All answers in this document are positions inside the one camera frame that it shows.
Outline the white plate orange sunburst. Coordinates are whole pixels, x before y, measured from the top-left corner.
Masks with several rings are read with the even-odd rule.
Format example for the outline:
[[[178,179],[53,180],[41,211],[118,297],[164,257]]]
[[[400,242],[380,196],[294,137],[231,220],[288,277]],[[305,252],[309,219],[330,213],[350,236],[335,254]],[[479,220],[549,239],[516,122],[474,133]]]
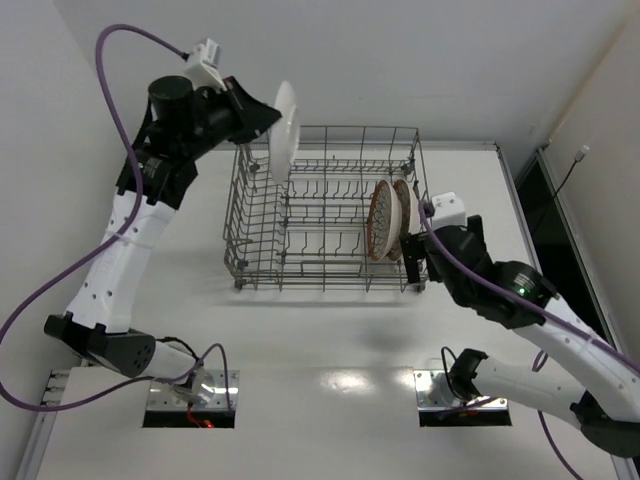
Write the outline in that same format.
[[[281,113],[281,118],[270,130],[270,173],[276,184],[284,184],[297,157],[301,128],[297,96],[288,81],[281,83],[274,108]]]

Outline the floral plate brown rim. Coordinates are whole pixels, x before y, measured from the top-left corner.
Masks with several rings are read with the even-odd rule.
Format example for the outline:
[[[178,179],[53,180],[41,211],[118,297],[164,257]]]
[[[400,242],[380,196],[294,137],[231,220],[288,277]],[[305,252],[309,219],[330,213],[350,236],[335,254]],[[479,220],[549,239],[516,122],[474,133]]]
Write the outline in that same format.
[[[400,200],[388,180],[380,180],[371,197],[367,219],[367,248],[374,261],[384,259],[399,237],[402,220]]]
[[[421,223],[418,212],[418,198],[411,188],[411,185],[406,180],[399,179],[393,184],[393,187],[401,206],[401,223],[398,238],[391,247],[387,257],[392,261],[398,261],[402,258],[400,239],[406,235],[419,233]]]

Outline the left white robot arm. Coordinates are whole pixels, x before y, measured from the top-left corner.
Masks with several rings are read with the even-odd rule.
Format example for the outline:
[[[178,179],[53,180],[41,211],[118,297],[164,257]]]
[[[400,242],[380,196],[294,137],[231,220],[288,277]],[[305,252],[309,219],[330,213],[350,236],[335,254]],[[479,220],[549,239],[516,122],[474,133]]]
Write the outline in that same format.
[[[129,378],[183,379],[195,361],[131,326],[139,282],[152,250],[198,175],[196,161],[219,144],[249,143],[281,119],[232,77],[224,90],[193,86],[165,76],[148,87],[150,114],[134,143],[142,181],[125,165],[116,183],[107,249],[91,264],[62,314],[51,315],[45,333],[81,357]]]

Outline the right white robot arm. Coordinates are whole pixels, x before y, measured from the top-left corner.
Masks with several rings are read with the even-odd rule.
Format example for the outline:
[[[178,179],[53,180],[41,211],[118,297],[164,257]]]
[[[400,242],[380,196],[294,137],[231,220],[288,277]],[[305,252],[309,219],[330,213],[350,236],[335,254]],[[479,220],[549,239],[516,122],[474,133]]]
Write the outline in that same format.
[[[585,324],[541,273],[492,260],[478,219],[404,235],[400,244],[409,280],[425,261],[457,305],[536,345],[568,374],[550,377],[467,348],[439,376],[436,397],[458,406],[506,398],[563,420],[613,456],[638,456],[638,365]]]

